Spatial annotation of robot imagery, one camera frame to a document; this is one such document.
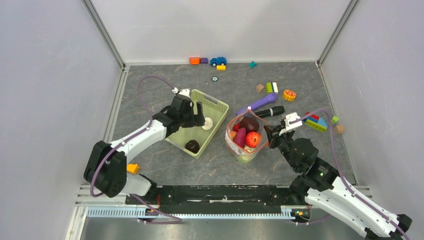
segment dark purple fruit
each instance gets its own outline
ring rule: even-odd
[[[257,132],[259,130],[259,122],[254,118],[245,116],[240,122],[240,128],[245,128],[247,134]]]
[[[197,154],[200,150],[200,145],[196,140],[190,140],[185,144],[185,148],[190,152]]]

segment label on bag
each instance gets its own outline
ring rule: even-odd
[[[240,147],[233,142],[233,140],[230,138],[228,132],[225,133],[225,140],[228,143],[228,146],[234,151],[237,155],[245,155],[245,151],[240,149]]]

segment purple microphone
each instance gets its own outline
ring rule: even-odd
[[[276,92],[271,92],[270,94],[266,95],[261,100],[258,100],[258,101],[254,102],[252,104],[249,104],[247,107],[240,109],[236,114],[238,116],[240,114],[247,112],[248,107],[251,108],[250,110],[254,111],[254,110],[256,110],[256,109],[258,109],[258,108],[260,108],[264,105],[275,102],[277,100],[277,98],[278,98],[278,94]]]

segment white mushroom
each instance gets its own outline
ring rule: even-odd
[[[212,121],[212,119],[210,117],[205,117],[204,118],[204,125],[201,126],[201,128],[203,130],[209,130],[214,126],[214,121]]]

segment black microphone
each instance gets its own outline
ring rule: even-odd
[[[272,117],[277,116],[284,113],[284,107],[283,106],[274,106],[270,109],[263,110],[263,111],[255,111],[254,114],[260,118],[266,118],[266,117]]]

